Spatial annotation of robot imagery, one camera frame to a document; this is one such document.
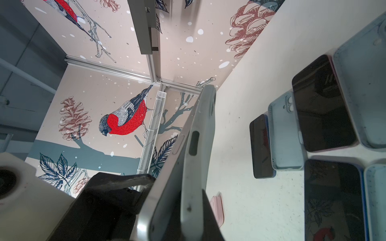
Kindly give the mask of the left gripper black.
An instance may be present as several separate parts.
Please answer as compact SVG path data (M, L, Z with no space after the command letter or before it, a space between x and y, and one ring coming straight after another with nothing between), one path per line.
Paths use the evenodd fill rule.
M74 201L49 241L128 241L153 186L150 174L98 173Z

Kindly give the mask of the light-blue phone case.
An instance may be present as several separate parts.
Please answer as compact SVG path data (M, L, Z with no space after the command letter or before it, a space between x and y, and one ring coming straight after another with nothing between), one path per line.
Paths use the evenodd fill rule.
M299 171L307 160L294 94L288 91L268 106L272 167L276 171Z
M364 171L370 241L386 241L386 166L374 164Z

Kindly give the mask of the black phone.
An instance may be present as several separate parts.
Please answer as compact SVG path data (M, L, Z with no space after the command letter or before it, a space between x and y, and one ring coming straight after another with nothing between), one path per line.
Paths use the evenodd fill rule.
M162 241L165 236L175 203L181 196L186 141L199 102L197 100L193 106L144 201L132 230L130 237L132 241Z
M292 79L304 148L320 152L353 146L357 137L331 57L321 55Z
M274 178L276 171L271 163L268 116L261 114L250 123L249 130L254 178Z

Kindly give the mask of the grey-blue phone case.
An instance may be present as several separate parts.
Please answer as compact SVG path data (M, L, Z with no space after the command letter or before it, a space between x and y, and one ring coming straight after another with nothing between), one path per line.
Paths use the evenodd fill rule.
M341 45L333 64L359 142L386 150L386 15Z
M187 140L181 193L181 230L186 241L204 235L204 197L215 133L216 88L206 85L196 102Z

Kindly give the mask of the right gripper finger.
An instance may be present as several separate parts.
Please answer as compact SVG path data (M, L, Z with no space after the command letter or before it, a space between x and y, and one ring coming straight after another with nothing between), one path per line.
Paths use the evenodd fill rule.
M202 190L203 195L203 220L204 220L204 232L202 241L225 241L220 228L215 220L214 213L210 206L210 202L206 195L205 190Z

